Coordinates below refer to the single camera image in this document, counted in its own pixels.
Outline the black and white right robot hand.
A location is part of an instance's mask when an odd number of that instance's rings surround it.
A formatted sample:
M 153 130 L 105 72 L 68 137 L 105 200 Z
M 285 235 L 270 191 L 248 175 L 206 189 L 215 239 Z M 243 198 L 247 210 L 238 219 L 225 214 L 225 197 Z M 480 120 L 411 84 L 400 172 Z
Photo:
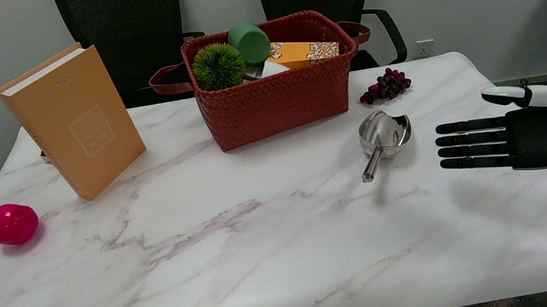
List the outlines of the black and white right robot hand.
M 547 169 L 547 86 L 493 86 L 481 95 L 486 102 L 516 108 L 503 116 L 438 125 L 441 167 Z

